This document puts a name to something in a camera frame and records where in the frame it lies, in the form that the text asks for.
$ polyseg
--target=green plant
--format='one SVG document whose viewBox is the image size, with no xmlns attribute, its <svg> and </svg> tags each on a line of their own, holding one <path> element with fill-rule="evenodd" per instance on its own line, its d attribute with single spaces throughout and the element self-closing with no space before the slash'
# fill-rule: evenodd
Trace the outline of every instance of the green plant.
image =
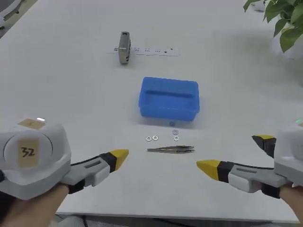
<svg viewBox="0 0 303 227">
<path fill-rule="evenodd" d="M 248 0 L 243 6 L 246 12 L 251 3 L 261 0 Z M 281 32 L 280 45 L 285 52 L 303 34 L 303 0 L 262 0 L 268 1 L 264 19 L 269 23 L 280 15 L 275 26 L 274 37 Z"/>
</svg>

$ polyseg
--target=blue plastic bin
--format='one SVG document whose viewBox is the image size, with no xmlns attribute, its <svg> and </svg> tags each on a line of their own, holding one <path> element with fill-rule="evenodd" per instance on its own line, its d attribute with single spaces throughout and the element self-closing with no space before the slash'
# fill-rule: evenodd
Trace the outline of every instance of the blue plastic bin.
<svg viewBox="0 0 303 227">
<path fill-rule="evenodd" d="M 200 110 L 197 82 L 144 77 L 139 98 L 143 117 L 193 121 Z"/>
</svg>

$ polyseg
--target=white table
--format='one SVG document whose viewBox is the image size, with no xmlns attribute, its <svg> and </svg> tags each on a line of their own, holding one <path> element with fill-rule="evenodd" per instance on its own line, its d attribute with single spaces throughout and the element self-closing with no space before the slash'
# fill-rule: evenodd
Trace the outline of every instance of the white table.
<svg viewBox="0 0 303 227">
<path fill-rule="evenodd" d="M 61 122 L 80 161 L 116 148 L 130 155 L 95 188 L 68 196 L 59 213 L 296 221 L 281 200 L 216 182 L 201 159 L 272 166 L 251 139 L 302 117 L 300 62 L 270 51 L 274 24 L 242 0 L 40 0 L 0 40 L 0 127 L 23 116 Z M 105 54 L 131 34 L 133 46 L 177 47 L 178 57 Z M 144 76 L 195 80 L 201 111 L 192 124 L 140 116 Z M 149 135 L 159 140 L 146 142 Z M 148 153 L 193 145 L 195 153 Z"/>
</svg>

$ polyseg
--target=tweezers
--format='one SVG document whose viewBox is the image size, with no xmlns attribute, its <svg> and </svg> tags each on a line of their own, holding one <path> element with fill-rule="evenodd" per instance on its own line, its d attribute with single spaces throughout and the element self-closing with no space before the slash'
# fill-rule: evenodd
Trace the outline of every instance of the tweezers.
<svg viewBox="0 0 303 227">
<path fill-rule="evenodd" d="M 161 152 L 161 153 L 190 153 L 194 152 L 194 147 L 192 146 L 171 146 L 162 148 L 148 148 L 149 152 Z"/>
</svg>

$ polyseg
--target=power strip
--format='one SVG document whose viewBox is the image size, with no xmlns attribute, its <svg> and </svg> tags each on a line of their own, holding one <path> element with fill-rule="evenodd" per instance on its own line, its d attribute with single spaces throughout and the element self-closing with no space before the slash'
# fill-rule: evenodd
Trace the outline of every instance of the power strip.
<svg viewBox="0 0 303 227">
<path fill-rule="evenodd" d="M 118 53 L 118 47 L 111 48 L 106 53 Z M 136 55 L 158 55 L 158 56 L 179 56 L 179 51 L 175 48 L 168 49 L 150 49 L 150 48 L 140 48 L 131 47 L 131 54 Z"/>
</svg>

